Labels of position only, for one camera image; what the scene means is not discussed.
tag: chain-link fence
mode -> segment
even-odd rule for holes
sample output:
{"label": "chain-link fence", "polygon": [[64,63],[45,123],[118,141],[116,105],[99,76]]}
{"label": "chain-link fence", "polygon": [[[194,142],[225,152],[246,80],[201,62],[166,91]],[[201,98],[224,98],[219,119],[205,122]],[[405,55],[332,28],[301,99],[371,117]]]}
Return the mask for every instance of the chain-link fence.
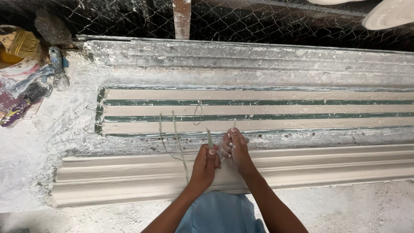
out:
{"label": "chain-link fence", "polygon": [[[379,2],[192,0],[190,39],[414,51],[414,24],[378,31],[362,26]],[[1,24],[32,31],[35,10],[46,8],[73,35],[175,38],[172,0],[15,0],[0,7]]]}

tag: beige stripe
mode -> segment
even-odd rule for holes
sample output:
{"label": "beige stripe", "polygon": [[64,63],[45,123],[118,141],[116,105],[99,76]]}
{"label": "beige stripe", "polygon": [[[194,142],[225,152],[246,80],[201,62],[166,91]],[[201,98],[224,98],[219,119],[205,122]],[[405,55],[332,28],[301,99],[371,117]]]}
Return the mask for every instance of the beige stripe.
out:
{"label": "beige stripe", "polygon": [[414,92],[305,92],[108,89],[112,100],[414,100]]}
{"label": "beige stripe", "polygon": [[[227,131],[233,126],[232,121],[202,121],[194,125],[191,121],[179,121],[177,132]],[[257,120],[237,121],[239,130],[266,130],[266,129],[318,129],[318,128],[349,128],[349,127],[375,127],[414,125],[414,117],[380,117],[380,118],[354,118],[354,119],[307,119],[307,120]],[[157,133],[158,122],[126,122],[104,123],[103,133]],[[174,132],[172,122],[162,123],[162,132]]]}
{"label": "beige stripe", "polygon": [[[105,116],[192,116],[196,106],[106,106]],[[203,115],[414,112],[413,105],[229,105],[203,106]],[[201,113],[198,107],[196,115]]]}

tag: person's right hand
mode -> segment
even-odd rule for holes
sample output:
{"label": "person's right hand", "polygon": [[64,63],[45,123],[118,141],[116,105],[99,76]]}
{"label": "person's right hand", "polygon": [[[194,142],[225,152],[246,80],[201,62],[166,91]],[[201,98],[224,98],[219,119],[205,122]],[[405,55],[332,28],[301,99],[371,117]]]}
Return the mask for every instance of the person's right hand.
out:
{"label": "person's right hand", "polygon": [[247,149],[246,139],[237,128],[231,128],[223,135],[221,153],[242,176],[255,167]]}

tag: light blue apron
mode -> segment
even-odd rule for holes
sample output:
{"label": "light blue apron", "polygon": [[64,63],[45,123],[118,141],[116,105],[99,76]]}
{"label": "light blue apron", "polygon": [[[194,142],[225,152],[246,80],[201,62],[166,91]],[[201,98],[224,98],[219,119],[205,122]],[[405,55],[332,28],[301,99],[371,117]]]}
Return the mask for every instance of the light blue apron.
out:
{"label": "light blue apron", "polygon": [[176,233],[265,233],[245,195],[203,193],[187,210]]}

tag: wooden post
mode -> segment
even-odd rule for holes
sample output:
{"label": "wooden post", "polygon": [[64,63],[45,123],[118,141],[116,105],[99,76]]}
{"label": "wooden post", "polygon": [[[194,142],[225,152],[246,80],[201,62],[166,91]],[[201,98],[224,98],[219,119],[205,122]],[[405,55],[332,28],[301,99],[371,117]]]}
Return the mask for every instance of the wooden post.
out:
{"label": "wooden post", "polygon": [[191,0],[173,0],[176,39],[190,39]]}

